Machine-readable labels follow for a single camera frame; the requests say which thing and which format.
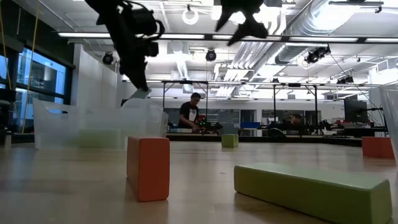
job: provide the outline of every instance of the security camera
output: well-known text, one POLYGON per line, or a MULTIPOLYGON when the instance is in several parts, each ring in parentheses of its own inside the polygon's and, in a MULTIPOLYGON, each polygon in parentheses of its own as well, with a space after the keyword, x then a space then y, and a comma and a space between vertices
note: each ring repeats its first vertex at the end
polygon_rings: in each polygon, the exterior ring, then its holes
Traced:
POLYGON ((114 62, 114 57, 112 52, 106 52, 105 56, 102 58, 102 62, 105 65, 112 65, 114 62))
POLYGON ((206 54, 206 61, 208 62, 214 62, 217 58, 217 54, 214 51, 214 49, 208 49, 207 54, 206 54))

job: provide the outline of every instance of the ceiling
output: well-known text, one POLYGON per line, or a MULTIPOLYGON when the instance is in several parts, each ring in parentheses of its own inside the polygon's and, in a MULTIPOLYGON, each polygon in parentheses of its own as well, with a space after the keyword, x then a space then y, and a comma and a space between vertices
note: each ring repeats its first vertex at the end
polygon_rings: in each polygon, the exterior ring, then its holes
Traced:
MULTIPOLYGON (((35 0, 14 0, 27 11, 33 13, 35 11, 35 0)), ((95 13, 84 1, 73 0, 40 0, 40 19, 52 26, 55 30, 60 32, 106 32, 104 26, 96 26, 95 22, 98 18, 95 13)), ((203 4, 192 4, 192 8, 199 11, 199 20, 195 25, 188 25, 182 20, 182 12, 186 5, 177 4, 172 1, 149 1, 145 4, 149 9, 154 10, 156 19, 161 20, 166 28, 167 33, 214 33, 216 21, 211 19, 212 0, 202 1, 203 4), (162 13, 162 7, 165 9, 165 14, 162 13)), ((287 22, 294 18, 294 15, 299 13, 309 0, 295 0, 296 6, 285 10, 287 22)), ((362 9, 355 13, 342 26, 337 28, 332 35, 342 36, 398 36, 398 8, 389 8, 383 10, 379 14, 374 13, 373 8, 362 9)), ((221 34, 233 34, 237 26, 233 22, 228 22, 220 31, 221 34)), ((103 55, 104 51, 113 48, 110 40, 90 40, 90 44, 85 44, 85 49, 103 55)), ((158 58, 150 59, 148 65, 147 75, 170 73, 177 69, 175 61, 169 59, 166 54, 167 41, 159 41, 160 54, 158 58)), ((231 63, 235 55, 239 52, 239 43, 231 47, 226 46, 226 42, 207 42, 207 41, 187 41, 190 46, 190 53, 194 56, 187 61, 188 70, 207 70, 212 72, 217 63, 206 62, 206 49, 214 48, 218 54, 218 58, 226 63, 231 63)), ((297 80, 305 80, 308 77, 323 78, 327 80, 333 75, 341 73, 341 69, 348 70, 353 67, 360 68, 358 65, 374 65, 369 62, 379 62, 383 57, 397 56, 398 45, 361 45, 361 44, 330 44, 332 55, 338 62, 331 57, 322 59, 310 68, 302 62, 303 57, 299 57, 291 66, 285 67, 283 72, 284 79, 289 77, 297 80)), ((363 66, 364 69, 355 70, 355 75, 358 82, 366 82, 368 79, 368 68, 370 66, 363 66)))

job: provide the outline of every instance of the monitor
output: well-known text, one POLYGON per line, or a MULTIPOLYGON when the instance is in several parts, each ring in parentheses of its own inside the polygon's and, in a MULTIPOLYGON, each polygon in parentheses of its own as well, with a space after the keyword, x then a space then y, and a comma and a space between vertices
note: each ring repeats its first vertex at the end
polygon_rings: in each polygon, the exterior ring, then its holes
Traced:
POLYGON ((368 104, 358 100, 345 100, 344 112, 345 121, 352 123, 367 123, 368 122, 368 104))

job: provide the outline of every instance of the wooden floor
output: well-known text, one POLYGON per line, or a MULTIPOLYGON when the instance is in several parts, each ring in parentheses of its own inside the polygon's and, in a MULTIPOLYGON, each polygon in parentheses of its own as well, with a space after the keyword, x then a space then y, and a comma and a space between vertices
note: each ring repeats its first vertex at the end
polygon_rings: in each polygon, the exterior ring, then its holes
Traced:
POLYGON ((322 144, 173 142, 170 197, 137 203, 122 151, 0 150, 0 222, 6 224, 326 223, 234 191, 236 164, 276 162, 388 178, 398 220, 395 161, 364 159, 357 147, 322 144))

